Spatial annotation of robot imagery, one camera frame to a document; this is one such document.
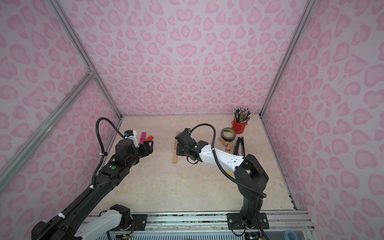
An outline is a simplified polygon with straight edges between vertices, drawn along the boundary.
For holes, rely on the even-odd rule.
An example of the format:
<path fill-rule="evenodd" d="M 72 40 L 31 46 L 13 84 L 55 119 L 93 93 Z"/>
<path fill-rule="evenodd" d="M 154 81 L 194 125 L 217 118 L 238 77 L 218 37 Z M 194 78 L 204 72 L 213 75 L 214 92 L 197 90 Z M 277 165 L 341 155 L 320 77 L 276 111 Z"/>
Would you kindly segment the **red block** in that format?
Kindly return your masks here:
<path fill-rule="evenodd" d="M 145 139 L 145 141 L 148 142 L 148 141 L 152 141 L 153 139 L 154 139 L 153 136 L 149 136 L 149 137 L 147 137 L 147 138 Z"/>

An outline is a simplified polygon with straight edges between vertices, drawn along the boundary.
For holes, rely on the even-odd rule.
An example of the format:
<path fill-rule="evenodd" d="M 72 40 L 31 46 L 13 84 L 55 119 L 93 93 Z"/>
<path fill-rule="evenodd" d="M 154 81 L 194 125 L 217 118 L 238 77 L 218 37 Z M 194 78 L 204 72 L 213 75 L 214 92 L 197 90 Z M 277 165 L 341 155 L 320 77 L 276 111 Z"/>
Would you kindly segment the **magenta block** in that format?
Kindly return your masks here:
<path fill-rule="evenodd" d="M 141 137 L 140 137 L 140 144 L 143 144 L 146 140 L 146 135 L 147 133 L 146 132 L 142 132 L 141 133 Z"/>

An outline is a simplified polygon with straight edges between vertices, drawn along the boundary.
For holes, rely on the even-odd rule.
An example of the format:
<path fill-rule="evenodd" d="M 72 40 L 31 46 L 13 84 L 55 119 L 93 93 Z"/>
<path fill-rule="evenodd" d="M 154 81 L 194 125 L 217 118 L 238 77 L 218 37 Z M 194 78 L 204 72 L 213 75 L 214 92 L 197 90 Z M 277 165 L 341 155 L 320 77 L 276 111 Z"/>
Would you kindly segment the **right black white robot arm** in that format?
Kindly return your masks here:
<path fill-rule="evenodd" d="M 269 176 L 257 158 L 251 154 L 236 156 L 214 147 L 205 141 L 195 141 L 191 129 L 185 129 L 176 135 L 177 155 L 186 157 L 192 164 L 207 163 L 215 165 L 231 182 L 237 185 L 243 196 L 240 210 L 240 223 L 246 229 L 261 228 L 261 208 L 267 195 L 264 193 Z"/>

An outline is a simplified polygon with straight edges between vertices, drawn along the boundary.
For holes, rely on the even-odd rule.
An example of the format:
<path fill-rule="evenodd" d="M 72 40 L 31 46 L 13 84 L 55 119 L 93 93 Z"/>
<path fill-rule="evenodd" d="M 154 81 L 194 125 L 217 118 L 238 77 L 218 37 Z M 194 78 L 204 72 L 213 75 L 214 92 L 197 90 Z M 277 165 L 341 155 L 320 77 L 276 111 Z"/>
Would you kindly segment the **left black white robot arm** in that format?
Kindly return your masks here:
<path fill-rule="evenodd" d="M 131 139 L 119 141 L 115 146 L 115 154 L 93 176 L 90 186 L 50 221 L 36 224 L 32 229 L 32 239 L 85 240 L 86 233 L 95 234 L 96 230 L 79 228 L 99 202 L 130 173 L 130 169 L 153 151 L 153 141 L 145 141 L 138 147 Z"/>

